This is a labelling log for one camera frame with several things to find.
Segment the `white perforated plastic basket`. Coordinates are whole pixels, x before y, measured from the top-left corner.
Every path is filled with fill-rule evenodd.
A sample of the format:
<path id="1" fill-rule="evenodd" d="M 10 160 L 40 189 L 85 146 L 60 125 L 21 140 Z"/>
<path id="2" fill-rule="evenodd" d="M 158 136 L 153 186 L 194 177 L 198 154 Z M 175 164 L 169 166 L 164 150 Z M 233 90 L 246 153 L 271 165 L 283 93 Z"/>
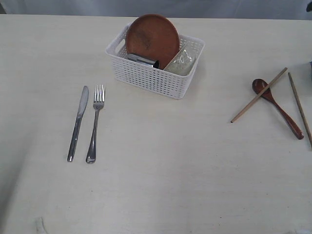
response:
<path id="1" fill-rule="evenodd" d="M 189 45 L 196 57 L 188 75 L 180 76 L 128 60 L 125 46 L 116 51 L 117 46 L 125 40 L 130 26 L 130 23 L 127 24 L 105 49 L 110 57 L 116 80 L 169 98 L 183 98 L 195 74 L 205 42 L 187 35 L 179 35 L 180 46 Z"/>

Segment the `speckled glass bowl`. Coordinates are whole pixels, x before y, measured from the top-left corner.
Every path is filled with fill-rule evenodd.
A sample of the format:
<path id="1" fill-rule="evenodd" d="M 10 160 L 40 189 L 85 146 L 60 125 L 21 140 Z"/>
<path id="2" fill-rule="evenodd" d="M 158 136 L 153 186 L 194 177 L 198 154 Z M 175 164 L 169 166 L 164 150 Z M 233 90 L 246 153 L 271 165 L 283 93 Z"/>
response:
<path id="1" fill-rule="evenodd" d="M 196 56 L 191 46 L 184 44 L 176 56 L 164 68 L 164 71 L 170 72 L 179 76 L 186 76 L 191 71 Z"/>

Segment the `steel cup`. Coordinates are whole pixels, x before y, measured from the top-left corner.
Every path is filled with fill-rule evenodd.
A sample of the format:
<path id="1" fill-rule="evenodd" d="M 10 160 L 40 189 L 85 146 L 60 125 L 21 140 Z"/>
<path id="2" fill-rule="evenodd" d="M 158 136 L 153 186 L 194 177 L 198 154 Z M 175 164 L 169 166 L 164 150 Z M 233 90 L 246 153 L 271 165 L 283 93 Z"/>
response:
<path id="1" fill-rule="evenodd" d="M 142 57 L 142 56 L 140 56 L 138 54 L 134 54 L 134 53 L 128 53 L 127 59 L 134 61 L 134 62 L 137 62 L 139 64 L 150 66 L 152 68 L 159 69 L 159 66 L 160 66 L 160 63 L 158 60 L 153 60 L 153 59 L 149 59 L 146 57 Z"/>

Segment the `brown wooden plate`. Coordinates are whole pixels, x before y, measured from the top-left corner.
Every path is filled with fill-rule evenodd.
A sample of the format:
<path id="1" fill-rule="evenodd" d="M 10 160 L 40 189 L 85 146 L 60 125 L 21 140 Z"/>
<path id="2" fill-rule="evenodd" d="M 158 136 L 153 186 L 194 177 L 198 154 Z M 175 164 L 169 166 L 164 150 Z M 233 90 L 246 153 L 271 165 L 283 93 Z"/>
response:
<path id="1" fill-rule="evenodd" d="M 126 34 L 126 51 L 159 61 L 163 70 L 179 52 L 180 40 L 174 25 L 165 17 L 146 14 L 137 18 Z"/>

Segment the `dark red wooden spoon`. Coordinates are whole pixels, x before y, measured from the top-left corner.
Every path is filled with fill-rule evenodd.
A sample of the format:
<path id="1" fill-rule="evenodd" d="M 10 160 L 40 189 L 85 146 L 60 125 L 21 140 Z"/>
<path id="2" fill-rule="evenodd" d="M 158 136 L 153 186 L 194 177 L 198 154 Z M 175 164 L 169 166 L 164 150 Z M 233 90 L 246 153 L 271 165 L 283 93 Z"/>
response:
<path id="1" fill-rule="evenodd" d="M 252 82 L 252 89 L 256 94 L 259 94 L 267 85 L 268 84 L 265 80 L 258 78 Z M 270 102 L 279 111 L 293 134 L 297 137 L 298 140 L 302 140 L 304 138 L 304 135 L 301 129 L 298 127 L 295 121 L 278 105 L 278 103 L 273 98 L 270 88 L 267 89 L 261 95 L 261 97 Z"/>

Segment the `silver table knife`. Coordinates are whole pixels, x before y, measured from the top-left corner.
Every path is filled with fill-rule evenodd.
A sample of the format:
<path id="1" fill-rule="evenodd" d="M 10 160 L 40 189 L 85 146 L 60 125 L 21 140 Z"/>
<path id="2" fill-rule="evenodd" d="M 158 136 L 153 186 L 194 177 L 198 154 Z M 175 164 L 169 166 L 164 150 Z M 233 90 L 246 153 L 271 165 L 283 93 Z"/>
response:
<path id="1" fill-rule="evenodd" d="M 73 134 L 72 134 L 72 138 L 71 138 L 71 143 L 70 143 L 70 147 L 69 147 L 69 152 L 68 152 L 68 156 L 67 156 L 67 162 L 72 162 L 74 159 L 76 145 L 77 145 L 77 141 L 78 141 L 79 130 L 80 130 L 80 125 L 81 125 L 83 114 L 84 114 L 86 106 L 87 106 L 88 97 L 89 97 L 89 89 L 87 86 L 84 86 L 82 89 L 82 93 L 81 93 L 81 97 L 80 97 L 80 101 L 79 101 L 75 126 L 74 126 L 74 130 L 73 130 Z"/>

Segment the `wooden chopstick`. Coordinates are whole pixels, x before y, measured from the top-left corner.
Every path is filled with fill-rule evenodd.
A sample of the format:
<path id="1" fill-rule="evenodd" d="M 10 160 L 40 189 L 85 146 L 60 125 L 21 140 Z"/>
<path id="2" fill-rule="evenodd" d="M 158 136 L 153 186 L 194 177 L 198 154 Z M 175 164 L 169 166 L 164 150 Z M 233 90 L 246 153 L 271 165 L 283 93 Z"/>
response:
<path id="1" fill-rule="evenodd" d="M 266 85 L 261 92 L 259 92 L 231 121 L 230 123 L 234 123 L 238 120 L 248 109 L 250 109 L 256 101 L 267 91 L 272 85 L 277 83 L 277 81 L 285 74 L 287 71 L 287 67 L 285 67 L 268 85 Z"/>
<path id="2" fill-rule="evenodd" d="M 294 81 L 293 81 L 293 78 L 292 78 L 292 75 L 291 75 L 290 72 L 288 72 L 288 77 L 289 77 L 290 85 L 292 87 L 292 91 L 293 91 L 293 94 L 294 94 L 295 101 L 296 101 L 298 109 L 299 109 L 299 113 L 301 115 L 301 118 L 302 118 L 305 130 L 307 132 L 308 140 L 309 140 L 310 144 L 312 144 L 312 134 L 311 134 L 311 131 L 310 131 L 307 119 L 305 117 L 305 114 L 304 114 L 304 111 L 303 111 L 303 108 L 302 108 L 302 105 L 301 105 L 301 102 L 300 102 L 300 99 L 299 99 L 299 95 L 298 95 L 297 89 L 295 87 L 295 84 L 294 84 Z"/>

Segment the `silver fork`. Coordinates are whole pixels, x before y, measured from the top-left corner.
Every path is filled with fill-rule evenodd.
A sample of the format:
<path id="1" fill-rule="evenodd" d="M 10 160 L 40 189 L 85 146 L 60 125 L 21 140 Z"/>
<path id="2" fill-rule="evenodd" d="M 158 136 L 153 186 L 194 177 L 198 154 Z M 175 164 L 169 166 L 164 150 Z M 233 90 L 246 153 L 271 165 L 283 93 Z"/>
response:
<path id="1" fill-rule="evenodd" d="M 98 117 L 99 117 L 100 111 L 104 107 L 104 103 L 105 103 L 104 85 L 103 84 L 96 85 L 95 86 L 95 92 L 94 92 L 94 102 L 93 102 L 93 108 L 95 110 L 95 118 L 94 118 L 91 141 L 90 141 L 87 156 L 85 159 L 87 164 L 92 164 L 92 163 L 95 163 L 95 161 L 96 161 Z"/>

